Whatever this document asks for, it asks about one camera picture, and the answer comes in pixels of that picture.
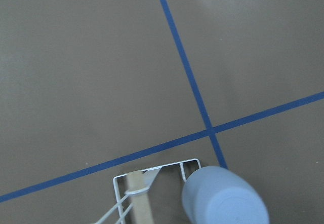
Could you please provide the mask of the light blue plastic cup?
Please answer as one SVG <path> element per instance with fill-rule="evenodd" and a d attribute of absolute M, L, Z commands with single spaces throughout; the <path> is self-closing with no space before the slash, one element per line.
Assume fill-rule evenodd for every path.
<path fill-rule="evenodd" d="M 266 205 L 256 190 L 222 167 L 194 171 L 181 197 L 191 223 L 270 223 Z"/>

